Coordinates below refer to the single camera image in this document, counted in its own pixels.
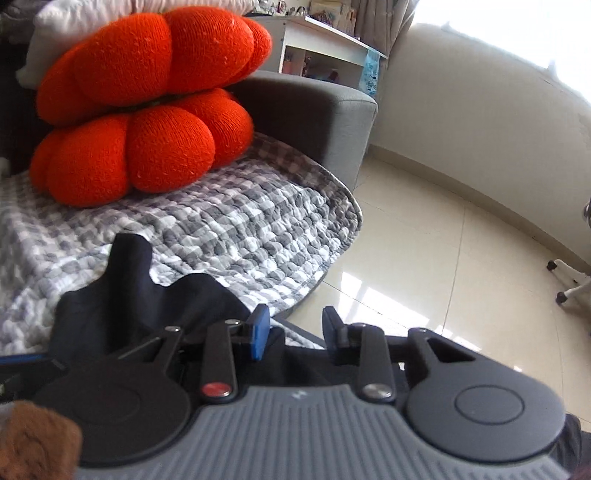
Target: curtain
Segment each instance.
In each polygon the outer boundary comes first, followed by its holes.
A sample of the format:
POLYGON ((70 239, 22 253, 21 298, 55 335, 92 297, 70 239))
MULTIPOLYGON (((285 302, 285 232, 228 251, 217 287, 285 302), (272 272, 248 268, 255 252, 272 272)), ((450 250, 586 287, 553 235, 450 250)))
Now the curtain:
POLYGON ((419 0, 352 0, 357 9, 355 36, 389 55, 398 36, 411 24, 419 0))

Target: pumpkin pillow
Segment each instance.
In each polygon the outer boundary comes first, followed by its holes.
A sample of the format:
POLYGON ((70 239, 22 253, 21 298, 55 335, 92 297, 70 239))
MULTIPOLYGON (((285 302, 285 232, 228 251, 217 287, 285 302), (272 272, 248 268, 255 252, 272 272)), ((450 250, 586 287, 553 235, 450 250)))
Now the pumpkin pillow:
POLYGON ((212 7, 135 14, 64 54, 37 93, 57 128, 37 147, 30 177, 58 202, 91 207, 131 187, 184 187, 226 165, 252 140, 250 116, 220 87, 256 70, 271 37, 212 7))

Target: tile floor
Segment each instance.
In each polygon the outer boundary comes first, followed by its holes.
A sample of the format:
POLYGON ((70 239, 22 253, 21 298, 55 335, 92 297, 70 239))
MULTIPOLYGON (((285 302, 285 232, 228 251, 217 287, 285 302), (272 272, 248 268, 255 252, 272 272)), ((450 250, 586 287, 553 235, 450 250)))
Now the tile floor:
POLYGON ((554 302, 555 256, 453 193, 372 158, 355 189, 363 227, 289 320, 321 336, 334 305, 346 323, 388 335, 427 327, 535 377, 591 431, 591 313, 554 302))

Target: white pillow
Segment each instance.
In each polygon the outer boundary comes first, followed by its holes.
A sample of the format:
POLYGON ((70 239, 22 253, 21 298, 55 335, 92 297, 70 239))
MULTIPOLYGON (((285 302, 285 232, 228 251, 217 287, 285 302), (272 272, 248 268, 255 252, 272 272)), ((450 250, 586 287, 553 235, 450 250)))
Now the white pillow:
POLYGON ((244 15, 258 0, 53 0, 35 17, 26 65, 18 83, 36 89, 55 61, 101 27, 136 12, 163 13, 179 7, 204 5, 244 15))

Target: gray checkered blanket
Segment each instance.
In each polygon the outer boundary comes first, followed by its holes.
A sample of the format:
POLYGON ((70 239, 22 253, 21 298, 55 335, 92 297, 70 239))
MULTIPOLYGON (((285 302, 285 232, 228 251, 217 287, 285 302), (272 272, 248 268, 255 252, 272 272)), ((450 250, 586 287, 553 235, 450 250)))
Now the gray checkered blanket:
POLYGON ((118 232, 150 241, 156 283, 208 273, 251 310, 266 303, 277 314, 310 291, 360 227, 358 204, 333 174, 262 134, 244 158, 183 190, 135 192, 94 209, 58 205, 26 173, 7 178, 0 181, 0 354, 46 347, 61 295, 104 272, 118 232))

